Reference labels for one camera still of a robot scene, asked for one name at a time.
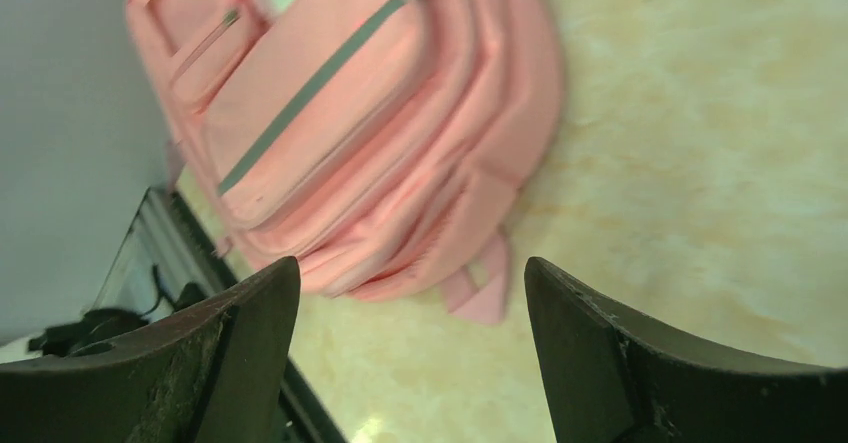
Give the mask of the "pink student backpack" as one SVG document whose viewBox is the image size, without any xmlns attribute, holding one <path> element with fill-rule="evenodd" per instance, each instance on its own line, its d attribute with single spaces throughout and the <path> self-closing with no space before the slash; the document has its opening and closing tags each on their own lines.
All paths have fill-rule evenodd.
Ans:
<svg viewBox="0 0 848 443">
<path fill-rule="evenodd" d="M 546 0 L 125 0 L 181 159 L 255 269 L 504 318 L 502 225 L 559 124 Z"/>
</svg>

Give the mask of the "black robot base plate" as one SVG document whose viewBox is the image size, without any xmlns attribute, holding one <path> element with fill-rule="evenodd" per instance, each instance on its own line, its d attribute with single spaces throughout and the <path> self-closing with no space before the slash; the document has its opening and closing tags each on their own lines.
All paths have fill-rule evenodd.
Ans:
<svg viewBox="0 0 848 443">
<path fill-rule="evenodd" d="M 23 353 L 64 356 L 100 329 L 115 335 L 153 323 L 235 283 L 183 197 L 150 187 L 92 307 L 76 321 L 25 338 Z"/>
</svg>

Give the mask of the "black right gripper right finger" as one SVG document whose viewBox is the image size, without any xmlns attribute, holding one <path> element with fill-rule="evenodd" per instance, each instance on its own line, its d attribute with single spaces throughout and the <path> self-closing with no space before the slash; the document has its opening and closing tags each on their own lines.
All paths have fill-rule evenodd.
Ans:
<svg viewBox="0 0 848 443">
<path fill-rule="evenodd" d="M 677 329 L 553 263 L 524 272 L 560 442 L 843 442 L 847 372 L 767 357 Z"/>
</svg>

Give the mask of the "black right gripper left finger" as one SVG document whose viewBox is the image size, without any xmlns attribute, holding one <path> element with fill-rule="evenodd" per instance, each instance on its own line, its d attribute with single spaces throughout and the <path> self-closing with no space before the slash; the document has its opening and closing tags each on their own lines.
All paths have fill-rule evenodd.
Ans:
<svg viewBox="0 0 848 443">
<path fill-rule="evenodd" d="M 5 442 L 267 442 L 300 299 L 284 257 L 146 327 L 1 367 Z"/>
</svg>

